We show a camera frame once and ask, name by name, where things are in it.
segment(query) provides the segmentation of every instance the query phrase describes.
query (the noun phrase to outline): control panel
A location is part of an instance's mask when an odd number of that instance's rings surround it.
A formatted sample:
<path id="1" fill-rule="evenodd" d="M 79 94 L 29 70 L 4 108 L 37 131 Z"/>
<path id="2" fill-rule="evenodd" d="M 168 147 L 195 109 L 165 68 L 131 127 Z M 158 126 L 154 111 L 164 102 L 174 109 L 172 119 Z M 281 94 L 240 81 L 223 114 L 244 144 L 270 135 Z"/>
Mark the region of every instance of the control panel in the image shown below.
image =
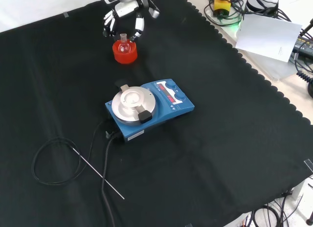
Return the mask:
<path id="1" fill-rule="evenodd" d="M 165 98 L 172 110 L 179 110 L 193 106 L 185 93 L 177 86 L 172 79 L 164 79 L 152 82 L 162 98 Z"/>

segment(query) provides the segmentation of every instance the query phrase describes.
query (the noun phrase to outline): thin metal rod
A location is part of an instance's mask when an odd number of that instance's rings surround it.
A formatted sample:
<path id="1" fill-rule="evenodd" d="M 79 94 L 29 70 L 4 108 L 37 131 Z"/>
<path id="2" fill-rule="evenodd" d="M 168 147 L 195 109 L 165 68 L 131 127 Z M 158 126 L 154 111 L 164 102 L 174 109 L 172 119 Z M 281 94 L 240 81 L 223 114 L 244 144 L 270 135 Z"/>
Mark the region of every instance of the thin metal rod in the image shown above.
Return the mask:
<path id="1" fill-rule="evenodd" d="M 91 164 L 83 157 L 81 156 L 73 147 L 72 149 L 101 177 L 103 178 L 103 176 L 96 170 L 94 169 L 93 166 L 91 166 Z M 119 195 L 121 196 L 122 199 L 125 199 L 106 179 L 104 179 L 106 181 L 106 183 L 108 183 L 109 186 L 111 186 L 111 188 Z"/>

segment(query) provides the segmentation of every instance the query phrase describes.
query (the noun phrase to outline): blue knob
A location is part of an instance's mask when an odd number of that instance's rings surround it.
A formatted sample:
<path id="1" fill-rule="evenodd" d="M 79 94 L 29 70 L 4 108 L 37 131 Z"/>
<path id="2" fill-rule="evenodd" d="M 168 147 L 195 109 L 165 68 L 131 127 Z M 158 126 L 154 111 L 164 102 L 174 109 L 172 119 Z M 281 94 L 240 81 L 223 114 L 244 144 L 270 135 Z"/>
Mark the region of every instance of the blue knob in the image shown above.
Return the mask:
<path id="1" fill-rule="evenodd" d="M 186 99 L 186 95 L 183 93 L 183 92 L 176 92 L 174 97 L 177 99 L 177 100 L 185 100 Z"/>
<path id="2" fill-rule="evenodd" d="M 176 88 L 176 83 L 173 80 L 167 80 L 165 86 L 169 89 L 174 89 Z"/>

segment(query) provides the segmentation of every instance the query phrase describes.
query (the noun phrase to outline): red display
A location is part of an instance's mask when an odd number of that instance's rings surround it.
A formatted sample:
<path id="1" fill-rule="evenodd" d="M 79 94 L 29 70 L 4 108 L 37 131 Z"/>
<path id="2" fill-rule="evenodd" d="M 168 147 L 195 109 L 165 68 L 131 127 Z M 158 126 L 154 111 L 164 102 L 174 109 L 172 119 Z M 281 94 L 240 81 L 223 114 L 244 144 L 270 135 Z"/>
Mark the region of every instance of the red display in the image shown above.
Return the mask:
<path id="1" fill-rule="evenodd" d="M 166 88 L 162 84 L 158 84 L 158 86 L 162 90 L 162 92 L 164 92 L 164 94 L 167 96 L 170 102 L 172 103 L 176 102 L 175 99 L 170 95 L 170 93 L 166 90 Z"/>

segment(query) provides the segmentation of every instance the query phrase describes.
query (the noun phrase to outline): metal stand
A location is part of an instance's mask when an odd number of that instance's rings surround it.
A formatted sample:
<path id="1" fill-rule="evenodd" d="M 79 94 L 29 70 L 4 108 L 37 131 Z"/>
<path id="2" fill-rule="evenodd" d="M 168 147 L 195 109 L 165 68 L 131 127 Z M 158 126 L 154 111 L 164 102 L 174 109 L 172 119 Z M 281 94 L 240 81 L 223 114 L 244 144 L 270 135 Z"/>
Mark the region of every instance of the metal stand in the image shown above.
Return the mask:
<path id="1" fill-rule="evenodd" d="M 309 226 L 311 226 L 311 225 L 313 225 L 313 212 L 312 212 L 312 214 L 311 214 L 311 216 L 310 216 L 310 218 L 309 219 L 307 219 L 307 225 L 309 225 Z"/>

